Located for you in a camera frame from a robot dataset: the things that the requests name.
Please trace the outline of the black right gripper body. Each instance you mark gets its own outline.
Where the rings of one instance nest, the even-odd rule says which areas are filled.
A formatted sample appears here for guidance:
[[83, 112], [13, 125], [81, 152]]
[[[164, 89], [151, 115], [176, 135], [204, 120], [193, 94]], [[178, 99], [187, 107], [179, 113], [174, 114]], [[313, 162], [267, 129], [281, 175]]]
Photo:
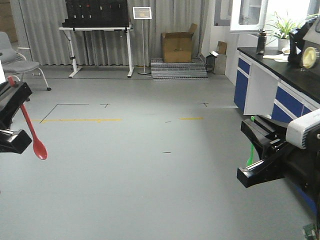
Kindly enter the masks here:
[[284, 145], [276, 149], [276, 176], [298, 189], [315, 215], [320, 213], [320, 153]]

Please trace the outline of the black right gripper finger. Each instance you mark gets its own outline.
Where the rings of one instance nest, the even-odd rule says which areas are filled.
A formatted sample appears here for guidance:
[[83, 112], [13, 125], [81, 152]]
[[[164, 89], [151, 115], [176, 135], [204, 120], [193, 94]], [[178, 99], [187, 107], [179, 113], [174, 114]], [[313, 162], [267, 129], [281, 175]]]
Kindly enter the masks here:
[[20, 129], [13, 131], [10, 129], [0, 130], [0, 152], [22, 154], [32, 143], [28, 134]]

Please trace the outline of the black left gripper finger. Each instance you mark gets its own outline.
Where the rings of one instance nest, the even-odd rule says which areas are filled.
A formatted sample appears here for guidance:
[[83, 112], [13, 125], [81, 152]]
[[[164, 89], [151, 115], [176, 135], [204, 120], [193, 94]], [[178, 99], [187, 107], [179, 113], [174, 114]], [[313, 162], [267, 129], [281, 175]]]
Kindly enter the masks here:
[[32, 94], [26, 82], [16, 82], [11, 86], [8, 81], [0, 84], [0, 127], [9, 128], [12, 118], [20, 106]]

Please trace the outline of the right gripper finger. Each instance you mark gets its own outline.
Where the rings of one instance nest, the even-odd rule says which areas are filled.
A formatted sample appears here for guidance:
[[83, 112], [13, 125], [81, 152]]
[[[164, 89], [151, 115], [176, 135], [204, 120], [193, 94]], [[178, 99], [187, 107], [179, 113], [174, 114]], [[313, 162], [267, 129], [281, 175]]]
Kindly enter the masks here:
[[290, 146], [286, 141], [287, 127], [287, 122], [255, 115], [254, 120], [243, 120], [240, 130], [253, 144], [260, 160], [273, 155], [277, 159], [286, 160], [290, 153]]
[[289, 170], [290, 158], [294, 152], [293, 149], [279, 150], [250, 166], [239, 167], [236, 177], [245, 188], [283, 178], [287, 178], [292, 185], [295, 185], [295, 178]]

